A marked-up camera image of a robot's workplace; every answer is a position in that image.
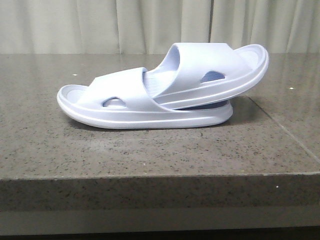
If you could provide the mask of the light blue slipper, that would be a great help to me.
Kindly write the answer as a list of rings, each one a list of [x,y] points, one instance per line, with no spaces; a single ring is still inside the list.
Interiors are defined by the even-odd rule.
[[[143,73],[158,104],[184,109],[234,98],[265,75],[269,54],[259,44],[232,49],[226,43],[174,43],[155,69]]]
[[[171,129],[221,124],[233,115],[230,102],[220,107],[174,110],[158,104],[143,83],[144,67],[96,77],[89,86],[60,88],[57,102],[70,118],[103,129]]]

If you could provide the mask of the beige pleated curtain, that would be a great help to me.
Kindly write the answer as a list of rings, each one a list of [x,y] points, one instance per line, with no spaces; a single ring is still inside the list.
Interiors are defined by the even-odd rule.
[[[320,50],[317,0],[3,0],[2,54],[164,54],[176,42]]]

